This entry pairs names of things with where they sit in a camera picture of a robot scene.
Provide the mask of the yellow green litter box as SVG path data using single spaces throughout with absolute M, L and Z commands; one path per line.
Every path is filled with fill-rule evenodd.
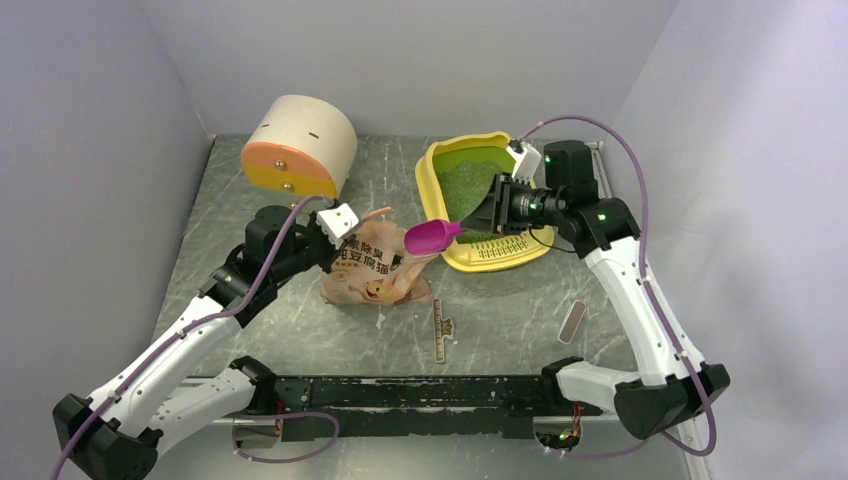
M 484 199 L 495 174 L 513 170 L 507 153 L 510 136 L 501 131 L 465 135 L 432 143 L 415 166 L 425 217 L 461 220 Z M 505 270 L 536 260 L 550 250 L 550 227 L 511 236 L 468 232 L 442 253 L 445 262 L 464 273 Z

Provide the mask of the magenta plastic scoop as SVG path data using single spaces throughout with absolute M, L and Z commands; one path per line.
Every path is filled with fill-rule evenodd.
M 464 232 L 459 222 L 433 219 L 410 228 L 404 236 L 404 248 L 416 256 L 444 251 Z

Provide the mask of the pink cat litter bag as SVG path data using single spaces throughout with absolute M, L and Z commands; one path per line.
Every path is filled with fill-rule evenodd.
M 437 254 L 412 255 L 404 247 L 407 230 L 389 221 L 389 206 L 365 215 L 331 271 L 321 275 L 321 297 L 328 304 L 395 306 L 432 296 L 424 268 Z

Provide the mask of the white orange cylindrical bin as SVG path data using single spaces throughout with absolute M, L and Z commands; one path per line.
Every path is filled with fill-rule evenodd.
M 318 98 L 283 95 L 269 107 L 241 150 L 247 180 L 277 194 L 336 198 L 358 148 L 352 122 Z

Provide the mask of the torn bag top strip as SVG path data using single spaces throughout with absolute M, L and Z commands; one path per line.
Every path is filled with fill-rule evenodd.
M 454 338 L 455 324 L 452 318 L 443 315 L 443 307 L 440 299 L 434 298 L 432 307 L 434 360 L 437 364 L 443 364 L 446 360 L 445 341 Z

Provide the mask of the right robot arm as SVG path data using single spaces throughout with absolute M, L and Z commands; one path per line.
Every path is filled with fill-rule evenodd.
M 539 391 L 550 413 L 575 403 L 614 413 L 639 440 L 706 413 L 730 385 L 722 364 L 709 364 L 670 311 L 645 258 L 647 224 L 619 198 L 602 198 L 592 155 L 579 141 L 538 151 L 512 139 L 514 166 L 494 176 L 461 225 L 492 234 L 556 229 L 598 279 L 623 325 L 637 369 L 626 372 L 576 357 L 547 366 Z

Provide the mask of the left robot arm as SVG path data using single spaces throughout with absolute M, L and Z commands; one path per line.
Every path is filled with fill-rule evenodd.
M 53 409 L 61 453 L 91 479 L 142 479 L 158 458 L 224 418 L 282 420 L 277 375 L 243 356 L 217 376 L 180 391 L 194 368 L 242 332 L 293 277 L 328 269 L 360 219 L 349 205 L 315 195 L 294 207 L 267 206 L 177 320 L 138 358 L 90 394 Z

